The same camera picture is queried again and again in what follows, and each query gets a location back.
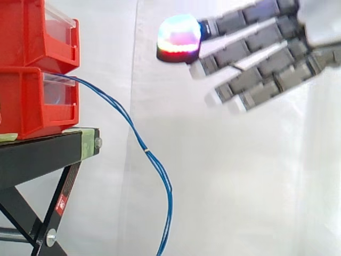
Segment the led light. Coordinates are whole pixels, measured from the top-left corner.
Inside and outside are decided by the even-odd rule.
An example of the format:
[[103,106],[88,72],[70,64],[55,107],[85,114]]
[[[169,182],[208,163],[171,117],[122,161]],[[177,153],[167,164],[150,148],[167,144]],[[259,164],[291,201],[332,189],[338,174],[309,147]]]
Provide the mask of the led light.
[[165,20],[158,35],[158,58],[168,62],[186,61],[191,55],[199,54],[201,30],[197,20],[191,15],[177,15]]

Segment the screw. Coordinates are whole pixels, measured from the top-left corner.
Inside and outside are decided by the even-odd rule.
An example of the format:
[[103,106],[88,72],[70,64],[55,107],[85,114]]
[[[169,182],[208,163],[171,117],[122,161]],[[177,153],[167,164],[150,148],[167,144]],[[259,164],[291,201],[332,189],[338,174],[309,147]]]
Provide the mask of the screw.
[[52,247],[57,241],[57,231],[55,229],[50,229],[46,236],[46,245]]
[[95,139],[95,148],[100,149],[103,146],[103,140],[101,138]]

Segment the blue cable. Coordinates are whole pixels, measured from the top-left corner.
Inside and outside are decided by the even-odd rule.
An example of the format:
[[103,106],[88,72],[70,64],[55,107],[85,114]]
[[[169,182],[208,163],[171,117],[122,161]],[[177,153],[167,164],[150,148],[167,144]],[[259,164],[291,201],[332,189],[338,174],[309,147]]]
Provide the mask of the blue cable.
[[63,74],[55,74],[55,75],[60,76],[60,77],[64,77],[64,78],[68,78],[70,80],[77,81],[81,84],[84,84],[85,86],[90,88],[92,91],[94,91],[97,95],[99,95],[102,99],[104,99],[107,103],[109,103],[114,109],[116,109],[123,116],[123,118],[128,122],[130,127],[132,128],[132,130],[133,130],[133,132],[137,138],[138,143],[140,144],[141,148],[145,152],[145,154],[146,154],[147,158],[149,159],[149,161],[151,162],[151,164],[154,166],[154,168],[158,172],[163,184],[165,185],[166,192],[167,192],[167,199],[168,199],[167,219],[166,219],[166,223],[165,223],[165,227],[164,227],[164,232],[163,232],[163,235],[161,238],[159,250],[156,254],[157,256],[161,256],[165,250],[165,247],[166,247],[166,244],[168,241],[169,230],[171,227],[172,217],[173,217],[173,187],[172,187],[171,181],[168,177],[168,174],[166,172],[166,169],[161,164],[161,162],[156,158],[156,156],[145,145],[141,136],[139,135],[138,131],[136,130],[135,125],[134,125],[132,119],[130,118],[128,112],[124,109],[124,107],[117,100],[115,100],[110,95],[107,95],[105,92],[103,92],[98,87],[94,86],[93,84],[91,84],[91,83],[89,83],[83,79],[71,77],[71,76],[66,76]]

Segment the stacked storage bins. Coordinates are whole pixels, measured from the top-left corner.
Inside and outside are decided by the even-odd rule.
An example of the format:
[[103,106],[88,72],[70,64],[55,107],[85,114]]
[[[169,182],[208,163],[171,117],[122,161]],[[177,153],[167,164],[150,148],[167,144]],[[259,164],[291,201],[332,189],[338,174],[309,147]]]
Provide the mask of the stacked storage bins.
[[79,120],[79,26],[44,0],[0,0],[0,134],[58,134]]

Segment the scissor lift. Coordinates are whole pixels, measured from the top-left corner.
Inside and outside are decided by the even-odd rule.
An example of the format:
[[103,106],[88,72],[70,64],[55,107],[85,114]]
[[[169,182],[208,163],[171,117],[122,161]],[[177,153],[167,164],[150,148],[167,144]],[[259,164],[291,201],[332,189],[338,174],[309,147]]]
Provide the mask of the scissor lift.
[[[30,140],[0,136],[0,210],[15,229],[0,228],[0,241],[29,243],[32,256],[67,256],[56,234],[82,160],[100,152],[98,129],[71,129]],[[44,220],[16,185],[64,168]]]

